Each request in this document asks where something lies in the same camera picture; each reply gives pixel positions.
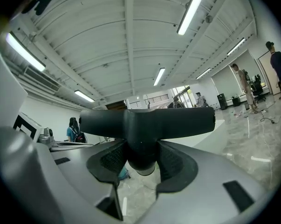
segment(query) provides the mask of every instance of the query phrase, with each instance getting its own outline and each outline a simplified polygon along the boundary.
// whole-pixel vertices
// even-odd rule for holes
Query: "chair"
[[[252,93],[255,101],[258,103],[260,100],[266,101],[265,95],[263,94],[263,89],[260,84],[260,75],[254,76],[254,81],[250,83],[252,88]]]

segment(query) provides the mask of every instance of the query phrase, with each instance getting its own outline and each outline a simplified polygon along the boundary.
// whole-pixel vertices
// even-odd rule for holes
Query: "black rubber pad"
[[[254,203],[250,195],[237,181],[226,182],[223,186],[240,212],[243,212]]]
[[[62,164],[62,163],[69,162],[69,161],[70,161],[70,159],[68,159],[68,158],[61,158],[61,159],[56,159],[56,160],[55,160],[55,163],[56,163],[57,165],[60,165],[60,164]]]

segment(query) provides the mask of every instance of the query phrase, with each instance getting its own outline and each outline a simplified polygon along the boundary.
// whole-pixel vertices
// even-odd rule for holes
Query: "woman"
[[[79,133],[79,126],[75,117],[70,118],[69,127],[67,128],[67,137],[69,142],[75,142],[75,138]]]

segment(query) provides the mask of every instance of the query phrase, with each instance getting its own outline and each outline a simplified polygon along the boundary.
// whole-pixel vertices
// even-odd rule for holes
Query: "white ceiling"
[[[248,0],[202,0],[180,36],[187,2],[52,0],[41,16],[32,10],[12,27],[46,65],[45,73],[61,84],[54,95],[91,108],[190,84],[207,68],[216,70],[238,38],[256,34]],[[210,24],[205,22],[208,14],[214,17]],[[29,34],[36,36],[29,40]],[[9,46],[3,53],[21,69],[28,65]],[[165,73],[154,87],[161,67]],[[77,89],[96,102],[77,97]]]

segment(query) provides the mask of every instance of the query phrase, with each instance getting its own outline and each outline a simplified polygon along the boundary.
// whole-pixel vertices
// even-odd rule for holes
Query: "ceiling light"
[[[36,69],[39,71],[45,70],[45,65],[41,64],[36,58],[34,58],[11,33],[8,33],[6,41],[20,56],[27,60],[27,62],[29,62]]]
[[[156,85],[158,84],[158,82],[159,82],[159,80],[161,79],[161,77],[162,77],[164,71],[165,71],[165,68],[160,68],[159,74],[157,75],[157,78],[156,78],[156,81],[155,81],[155,83],[154,83],[154,86],[156,86]]]
[[[228,52],[227,55],[229,56],[230,54],[232,54],[232,53],[234,52],[234,50],[236,50],[244,41],[245,41],[244,38],[243,38],[242,40],[240,40],[239,43],[236,44],[236,45]]]
[[[261,162],[271,162],[270,159],[260,159],[260,158],[255,158],[253,156],[251,156],[251,160],[254,160],[254,161],[261,161]]]
[[[206,73],[208,73],[211,70],[211,68],[207,69],[204,73],[202,73],[199,77],[197,77],[196,79],[198,80],[199,78],[201,78],[202,76],[204,76]]]
[[[93,99],[91,99],[90,97],[86,96],[85,94],[83,94],[81,91],[75,91],[74,92],[76,95],[79,95],[80,97],[86,99],[89,102],[94,102]]]
[[[188,6],[187,10],[185,11],[182,21],[178,27],[179,35],[185,34],[200,3],[201,3],[201,0],[190,0],[190,2],[189,2],[190,5]]]

